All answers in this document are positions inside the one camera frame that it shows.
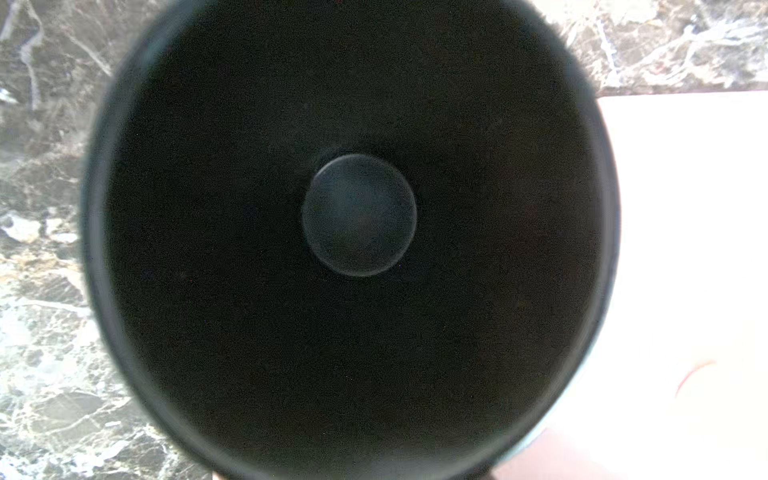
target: gray marble surface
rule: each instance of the gray marble surface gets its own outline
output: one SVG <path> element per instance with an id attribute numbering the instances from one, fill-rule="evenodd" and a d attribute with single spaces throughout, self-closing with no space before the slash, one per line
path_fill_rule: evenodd
<path id="1" fill-rule="evenodd" d="M 768 88 L 765 0 L 536 0 L 599 95 Z M 166 0 L 0 3 L 0 478 L 209 478 L 98 338 L 78 259 L 91 122 Z"/>

